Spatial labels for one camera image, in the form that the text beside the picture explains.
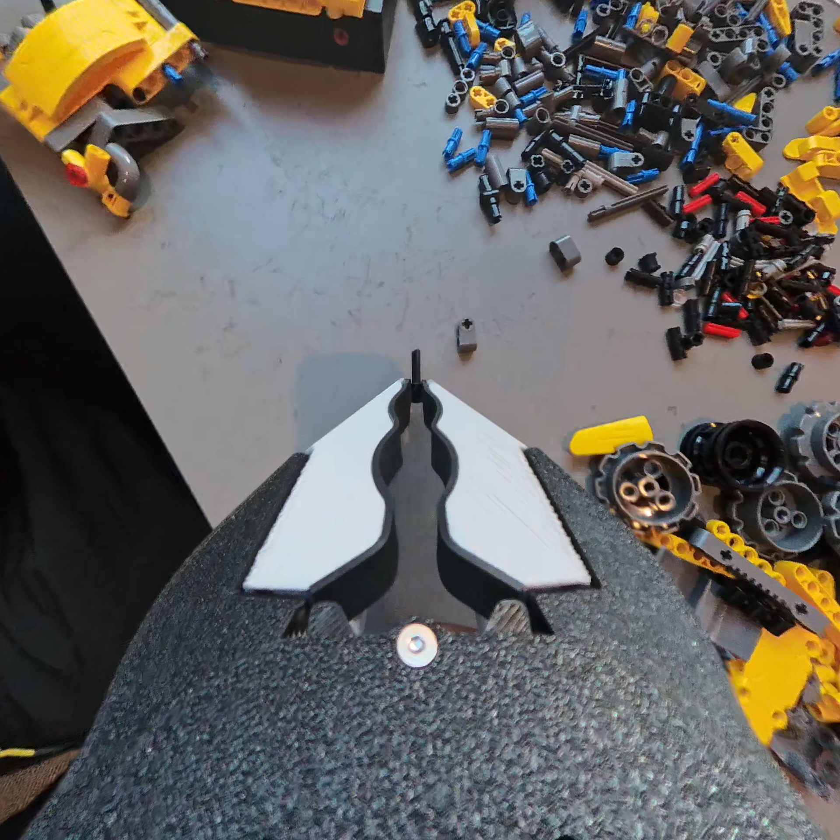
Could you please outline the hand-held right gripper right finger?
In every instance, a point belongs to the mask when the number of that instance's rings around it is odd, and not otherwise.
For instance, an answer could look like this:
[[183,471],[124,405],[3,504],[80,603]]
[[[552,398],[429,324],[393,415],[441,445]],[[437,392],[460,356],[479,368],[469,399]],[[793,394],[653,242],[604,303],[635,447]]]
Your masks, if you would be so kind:
[[530,466],[526,446],[435,381],[424,383],[444,546],[516,592],[588,587],[592,574]]

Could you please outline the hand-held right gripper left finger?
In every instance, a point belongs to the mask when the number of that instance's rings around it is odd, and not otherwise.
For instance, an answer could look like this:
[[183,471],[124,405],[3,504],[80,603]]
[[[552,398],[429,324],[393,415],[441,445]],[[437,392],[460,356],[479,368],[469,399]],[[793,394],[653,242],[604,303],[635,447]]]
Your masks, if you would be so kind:
[[371,550],[385,530],[378,447],[398,428],[398,380],[306,450],[306,462],[244,581],[248,593],[315,595]]

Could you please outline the yellow grey toy vehicle assembly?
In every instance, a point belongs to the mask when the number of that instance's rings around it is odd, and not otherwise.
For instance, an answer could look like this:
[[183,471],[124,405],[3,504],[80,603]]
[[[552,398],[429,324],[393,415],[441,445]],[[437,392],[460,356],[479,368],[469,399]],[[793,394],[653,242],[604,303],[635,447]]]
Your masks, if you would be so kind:
[[176,136],[206,52],[160,2],[42,2],[2,37],[2,110],[57,154],[67,180],[129,218],[138,158]]

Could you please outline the yellow curved panel piece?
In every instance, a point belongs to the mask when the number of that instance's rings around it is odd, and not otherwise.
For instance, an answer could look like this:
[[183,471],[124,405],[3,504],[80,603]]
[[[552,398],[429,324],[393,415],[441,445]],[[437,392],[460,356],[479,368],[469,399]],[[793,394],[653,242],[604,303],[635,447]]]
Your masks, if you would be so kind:
[[655,435],[645,416],[630,416],[609,423],[578,429],[569,442],[574,457],[609,455],[628,444],[645,445]]

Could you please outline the pile of small building pieces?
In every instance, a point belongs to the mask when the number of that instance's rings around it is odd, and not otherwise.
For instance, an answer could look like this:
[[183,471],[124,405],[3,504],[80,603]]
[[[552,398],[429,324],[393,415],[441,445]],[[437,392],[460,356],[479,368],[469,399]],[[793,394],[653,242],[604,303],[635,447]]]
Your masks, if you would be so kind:
[[419,43],[454,74],[449,175],[477,174],[489,225],[502,203],[556,188],[614,201],[589,225],[639,212],[689,247],[626,284],[682,311],[665,332],[683,361],[706,338],[838,344],[838,49],[824,2],[554,2],[559,43],[514,2],[408,2]]

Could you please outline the black battery box yellow beams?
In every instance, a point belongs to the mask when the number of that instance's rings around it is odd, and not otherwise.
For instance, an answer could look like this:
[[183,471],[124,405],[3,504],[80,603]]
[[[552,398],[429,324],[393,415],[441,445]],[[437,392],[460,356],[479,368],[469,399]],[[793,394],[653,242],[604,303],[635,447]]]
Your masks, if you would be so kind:
[[202,41],[384,74],[396,2],[167,1]]

